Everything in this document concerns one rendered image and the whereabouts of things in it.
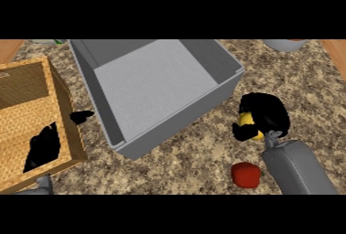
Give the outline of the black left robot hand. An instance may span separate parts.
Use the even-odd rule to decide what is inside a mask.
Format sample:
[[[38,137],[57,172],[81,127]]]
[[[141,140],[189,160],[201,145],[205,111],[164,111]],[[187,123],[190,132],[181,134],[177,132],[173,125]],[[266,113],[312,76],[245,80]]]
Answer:
[[[57,158],[59,148],[56,124],[51,123],[29,140],[29,152],[25,159],[23,172],[51,162]]]

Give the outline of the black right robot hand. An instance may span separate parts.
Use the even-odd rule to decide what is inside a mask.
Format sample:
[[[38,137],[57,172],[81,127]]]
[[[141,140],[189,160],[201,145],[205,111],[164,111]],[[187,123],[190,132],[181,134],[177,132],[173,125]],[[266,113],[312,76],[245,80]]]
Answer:
[[[282,138],[288,134],[291,127],[289,115],[282,104],[282,101],[272,94],[261,92],[249,92],[241,98],[239,115],[242,112],[249,112],[252,124],[232,124],[232,134],[238,141],[246,141],[258,134],[270,131],[280,132],[278,135]]]

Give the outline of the yellow lemon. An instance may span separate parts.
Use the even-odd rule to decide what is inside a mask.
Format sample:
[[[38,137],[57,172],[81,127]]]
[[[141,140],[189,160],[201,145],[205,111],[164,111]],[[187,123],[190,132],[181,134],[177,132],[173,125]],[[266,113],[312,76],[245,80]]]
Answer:
[[[245,124],[252,124],[252,117],[251,117],[251,113],[249,112],[242,112],[239,115],[239,121],[238,124],[239,125],[245,125]],[[263,133],[258,133],[254,137],[252,140],[258,141],[263,139]]]

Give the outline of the large grey open box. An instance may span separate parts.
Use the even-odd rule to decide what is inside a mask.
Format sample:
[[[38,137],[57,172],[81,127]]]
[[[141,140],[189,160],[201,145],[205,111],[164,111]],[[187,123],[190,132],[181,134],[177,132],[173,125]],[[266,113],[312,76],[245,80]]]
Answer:
[[[109,147],[130,159],[232,95],[243,65],[212,39],[72,39]]]

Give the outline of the tan wicker basket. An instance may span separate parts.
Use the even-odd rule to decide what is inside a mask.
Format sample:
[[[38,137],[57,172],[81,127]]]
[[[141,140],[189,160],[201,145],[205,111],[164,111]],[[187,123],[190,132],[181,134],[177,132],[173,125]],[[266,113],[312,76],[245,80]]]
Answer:
[[[38,177],[87,160],[72,112],[70,93],[45,57],[0,64],[0,194],[28,188]],[[57,158],[25,171],[29,140],[50,124],[60,143]]]

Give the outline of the red bell pepper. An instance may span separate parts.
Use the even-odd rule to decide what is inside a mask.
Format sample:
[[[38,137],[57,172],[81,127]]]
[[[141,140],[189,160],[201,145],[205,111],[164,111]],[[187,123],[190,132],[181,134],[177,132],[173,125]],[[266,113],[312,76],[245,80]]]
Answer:
[[[230,178],[238,187],[255,188],[260,184],[260,168],[241,162],[230,167]]]

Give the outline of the grey round pot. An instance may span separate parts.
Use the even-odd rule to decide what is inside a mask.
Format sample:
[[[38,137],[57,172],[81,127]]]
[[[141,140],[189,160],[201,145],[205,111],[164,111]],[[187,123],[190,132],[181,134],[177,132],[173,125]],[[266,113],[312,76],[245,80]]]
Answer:
[[[263,39],[263,43],[269,48],[275,49],[276,51],[292,52],[306,44],[306,39]]]

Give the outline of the brown wooden panel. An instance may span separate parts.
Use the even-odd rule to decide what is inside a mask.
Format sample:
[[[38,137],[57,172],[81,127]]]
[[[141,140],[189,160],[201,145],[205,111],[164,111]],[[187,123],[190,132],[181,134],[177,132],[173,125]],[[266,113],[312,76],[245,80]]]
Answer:
[[[346,39],[323,39],[322,46],[346,81]]]
[[[0,39],[0,64],[10,62],[22,44],[22,39]]]

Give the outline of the pale object with green tip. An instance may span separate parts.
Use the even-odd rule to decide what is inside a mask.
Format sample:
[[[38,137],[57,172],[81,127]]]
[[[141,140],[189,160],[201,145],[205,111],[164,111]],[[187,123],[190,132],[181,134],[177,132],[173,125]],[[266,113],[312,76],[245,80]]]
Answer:
[[[32,39],[31,41],[32,43],[36,43],[36,44],[54,44],[54,45],[65,44],[66,42],[65,39]]]

